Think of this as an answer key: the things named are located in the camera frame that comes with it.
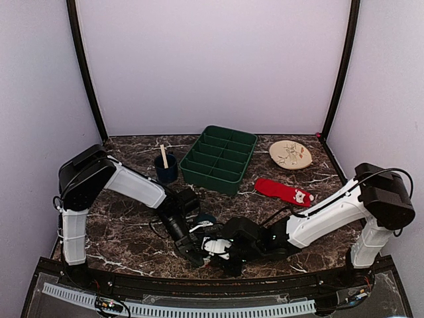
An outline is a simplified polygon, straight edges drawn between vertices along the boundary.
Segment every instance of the blue cup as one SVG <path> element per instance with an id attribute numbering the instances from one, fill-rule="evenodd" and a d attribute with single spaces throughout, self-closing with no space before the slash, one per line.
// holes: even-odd
<path id="1" fill-rule="evenodd" d="M 154 160 L 154 168 L 158 175 L 159 182 L 163 184 L 170 184 L 178 179 L 178 165 L 177 158 L 173 154 L 167 154 L 166 159 L 168 161 L 168 169 L 164 167 L 164 160 L 162 156 L 157 156 Z"/>

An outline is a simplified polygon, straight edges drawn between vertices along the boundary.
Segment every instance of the marble tabletop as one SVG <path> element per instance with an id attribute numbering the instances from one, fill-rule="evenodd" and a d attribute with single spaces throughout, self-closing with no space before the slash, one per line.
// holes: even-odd
<path id="1" fill-rule="evenodd" d="M 119 136 L 110 138 L 105 147 L 127 166 L 155 178 L 153 160 L 160 154 L 161 144 L 180 161 L 196 139 L 197 136 L 193 135 Z M 279 167 L 271 159 L 268 149 L 274 142 L 285 139 L 305 145 L 312 154 L 312 165 L 302 170 Z M 313 205 L 341 187 L 335 169 L 317 138 L 297 135 L 259 135 L 240 189 L 233 197 L 187 185 L 181 171 L 178 180 L 170 187 L 180 191 L 191 186 L 199 196 L 202 211 L 214 215 L 219 222 L 224 223 L 234 216 L 245 216 L 260 223 L 285 203 L 256 192 L 254 183 L 258 178 L 269 178 L 304 189 L 315 196 Z M 87 218 L 89 267 L 163 278 L 231 278 L 226 277 L 219 268 L 194 268 L 178 256 L 171 238 L 160 239 L 150 230 L 148 224 L 154 220 L 157 220 L 154 210 L 118 193 L 102 191 Z M 166 236 L 161 223 L 154 223 L 154 227 L 162 236 Z M 243 268 L 242 278 L 265 278 L 341 267 L 345 264 L 347 250 L 357 240 L 361 228 L 358 221 L 353 222 L 316 240 L 286 260 L 249 262 Z M 53 258 L 60 259 L 59 248 Z"/>

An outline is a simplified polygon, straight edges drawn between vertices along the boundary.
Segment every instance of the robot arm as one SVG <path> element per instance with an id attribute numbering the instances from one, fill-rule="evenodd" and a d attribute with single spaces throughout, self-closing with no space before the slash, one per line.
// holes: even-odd
<path id="1" fill-rule="evenodd" d="M 125 168 L 95 145 L 64 164 L 59 171 L 64 257 L 69 265 L 85 262 L 85 223 L 102 189 L 111 189 L 156 209 L 164 189 Z"/>
<path id="2" fill-rule="evenodd" d="M 233 217 L 219 229 L 213 224 L 188 229 L 185 212 L 199 206 L 190 189 L 169 193 L 154 180 L 122 165 L 99 145 L 64 164 L 59 171 L 64 258 L 68 265 L 85 263 L 85 222 L 101 190 L 110 189 L 156 209 L 180 254 L 195 266 L 208 254 L 235 276 L 248 260 L 285 259 L 319 237 L 365 218 L 367 224 L 350 259 L 354 268 L 367 268 L 391 234 L 412 222 L 415 211 L 398 174 L 369 164 L 356 167 L 356 177 L 316 206 L 269 227 L 245 217 Z"/>
<path id="3" fill-rule="evenodd" d="M 64 164 L 59 171 L 63 254 L 66 264 L 85 263 L 85 224 L 89 208 L 103 189 L 110 189 L 156 210 L 179 252 L 196 266 L 203 256 L 196 253 L 185 214 L 199 207 L 192 190 L 168 193 L 154 180 L 123 166 L 99 145 Z"/>

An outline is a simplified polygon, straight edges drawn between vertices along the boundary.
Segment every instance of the red christmas sock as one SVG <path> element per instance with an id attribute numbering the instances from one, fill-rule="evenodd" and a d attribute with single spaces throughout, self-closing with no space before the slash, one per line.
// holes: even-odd
<path id="1" fill-rule="evenodd" d="M 306 191 L 288 187 L 269 179 L 257 179 L 254 188 L 268 197 L 279 197 L 283 201 L 297 204 L 302 207 L 310 207 L 311 201 L 313 201 L 313 195 Z"/>

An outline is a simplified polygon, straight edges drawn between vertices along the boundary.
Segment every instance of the gray wall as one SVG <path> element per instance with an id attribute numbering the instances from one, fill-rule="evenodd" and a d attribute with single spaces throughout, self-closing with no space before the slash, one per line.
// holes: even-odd
<path id="1" fill-rule="evenodd" d="M 56 239 L 58 168 L 99 142 L 65 1 L 0 4 L 0 316 L 19 317 Z"/>
<path id="2" fill-rule="evenodd" d="M 329 145 L 349 177 L 361 162 L 400 167 L 415 181 L 414 222 L 392 254 L 416 317 L 424 312 L 424 2 L 361 4 L 346 85 Z"/>
<path id="3" fill-rule="evenodd" d="M 321 130 L 349 0 L 78 3 L 109 134 Z"/>

